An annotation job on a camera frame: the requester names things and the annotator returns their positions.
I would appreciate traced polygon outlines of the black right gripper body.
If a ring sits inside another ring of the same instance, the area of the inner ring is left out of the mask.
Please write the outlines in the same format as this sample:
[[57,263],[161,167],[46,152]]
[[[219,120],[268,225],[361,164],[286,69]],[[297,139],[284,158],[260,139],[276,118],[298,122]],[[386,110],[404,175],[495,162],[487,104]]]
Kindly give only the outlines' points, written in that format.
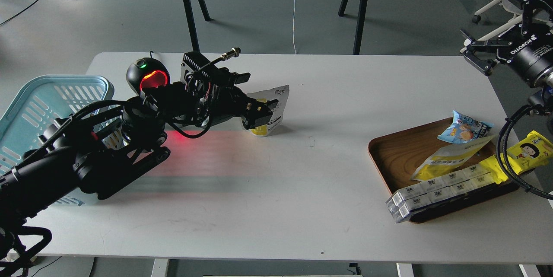
[[531,88],[552,86],[553,40],[547,24],[532,24],[525,35],[520,25],[500,33],[498,39],[511,43],[499,48],[496,58],[512,69]]

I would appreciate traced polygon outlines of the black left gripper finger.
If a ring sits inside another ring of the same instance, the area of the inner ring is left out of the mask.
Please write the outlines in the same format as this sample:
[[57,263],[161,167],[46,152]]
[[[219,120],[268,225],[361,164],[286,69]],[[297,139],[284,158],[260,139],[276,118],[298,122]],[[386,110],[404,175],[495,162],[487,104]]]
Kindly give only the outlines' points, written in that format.
[[263,115],[271,115],[278,106],[278,99],[258,99],[257,100],[257,111]]
[[251,130],[257,127],[261,127],[262,125],[266,125],[269,123],[272,116],[272,113],[265,115],[253,114],[246,116],[244,119],[244,128],[246,130]]

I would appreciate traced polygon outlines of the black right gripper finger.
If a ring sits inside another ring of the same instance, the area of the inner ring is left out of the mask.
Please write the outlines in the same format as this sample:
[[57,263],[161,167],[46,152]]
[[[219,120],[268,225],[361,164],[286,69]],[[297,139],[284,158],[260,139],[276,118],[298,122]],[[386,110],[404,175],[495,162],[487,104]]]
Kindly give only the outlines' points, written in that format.
[[[461,53],[468,63],[480,71],[485,76],[491,76],[494,68],[498,64],[506,64],[509,58],[502,58],[498,53],[504,53],[513,47],[513,41],[509,39],[474,39],[465,29],[460,29],[460,32],[466,39],[464,51]],[[494,58],[482,59],[477,56],[477,53],[494,54]]]
[[508,0],[522,10],[521,35],[528,35],[533,24],[533,10],[543,9],[549,14],[549,22],[553,21],[553,0]]

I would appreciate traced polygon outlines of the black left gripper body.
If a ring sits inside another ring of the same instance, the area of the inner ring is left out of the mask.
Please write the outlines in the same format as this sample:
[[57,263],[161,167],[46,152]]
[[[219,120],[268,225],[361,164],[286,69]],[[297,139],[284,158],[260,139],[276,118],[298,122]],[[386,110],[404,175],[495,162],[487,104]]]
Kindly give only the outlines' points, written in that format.
[[239,116],[244,127],[246,116],[263,115],[257,111],[257,100],[237,87],[249,80],[250,73],[230,72],[226,67],[216,66],[219,62],[238,57],[240,53],[241,49],[235,47],[215,60],[208,60],[200,52],[184,54],[181,63],[182,81],[195,102],[192,113],[183,117],[186,123],[205,128]]

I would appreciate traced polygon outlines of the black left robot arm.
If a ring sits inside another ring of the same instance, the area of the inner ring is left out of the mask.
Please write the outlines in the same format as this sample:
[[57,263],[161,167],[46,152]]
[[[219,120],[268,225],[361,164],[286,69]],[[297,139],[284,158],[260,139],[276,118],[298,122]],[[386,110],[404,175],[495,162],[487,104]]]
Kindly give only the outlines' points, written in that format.
[[18,255],[1,261],[1,275],[22,270],[26,277],[31,258],[52,240],[50,230],[26,226],[28,218],[76,188],[105,200],[168,159],[166,125],[196,139],[235,116],[246,130],[268,124],[279,101],[247,96],[238,84],[249,73],[216,66],[240,52],[233,48],[215,60],[185,53],[182,79],[174,83],[162,62],[140,58],[126,73],[135,97],[100,100],[55,119],[39,137],[40,147],[1,176],[1,258]]

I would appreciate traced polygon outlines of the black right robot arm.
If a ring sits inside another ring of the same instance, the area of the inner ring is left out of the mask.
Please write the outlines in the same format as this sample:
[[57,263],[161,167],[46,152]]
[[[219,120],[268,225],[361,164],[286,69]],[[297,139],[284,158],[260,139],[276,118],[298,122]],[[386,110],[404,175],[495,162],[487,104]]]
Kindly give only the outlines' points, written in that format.
[[552,0],[509,0],[522,10],[521,21],[492,39],[466,38],[462,56],[485,76],[498,63],[513,70],[529,87],[541,88],[528,98],[531,105],[542,106],[543,114],[552,113],[553,39],[550,27],[533,22],[533,11],[543,9],[552,20]]

